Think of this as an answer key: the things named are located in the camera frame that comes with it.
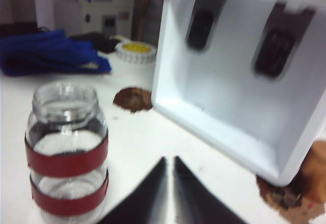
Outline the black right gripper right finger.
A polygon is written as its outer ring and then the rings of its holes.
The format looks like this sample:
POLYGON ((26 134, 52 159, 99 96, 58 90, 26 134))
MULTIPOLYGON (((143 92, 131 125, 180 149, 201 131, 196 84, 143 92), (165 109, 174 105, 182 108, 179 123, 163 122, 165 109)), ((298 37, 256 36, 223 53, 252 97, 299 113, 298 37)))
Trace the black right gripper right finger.
POLYGON ((211 194, 178 156, 174 158, 174 187, 179 223, 245 223, 211 194))

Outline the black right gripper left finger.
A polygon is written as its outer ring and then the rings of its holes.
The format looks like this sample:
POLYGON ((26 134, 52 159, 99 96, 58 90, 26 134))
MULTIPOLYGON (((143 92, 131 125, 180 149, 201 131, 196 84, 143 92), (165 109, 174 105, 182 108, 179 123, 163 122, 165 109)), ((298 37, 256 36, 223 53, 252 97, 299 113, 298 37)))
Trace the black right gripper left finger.
POLYGON ((162 157, 136 189, 100 222, 147 223, 159 188, 166 175, 166 167, 166 158, 162 157))

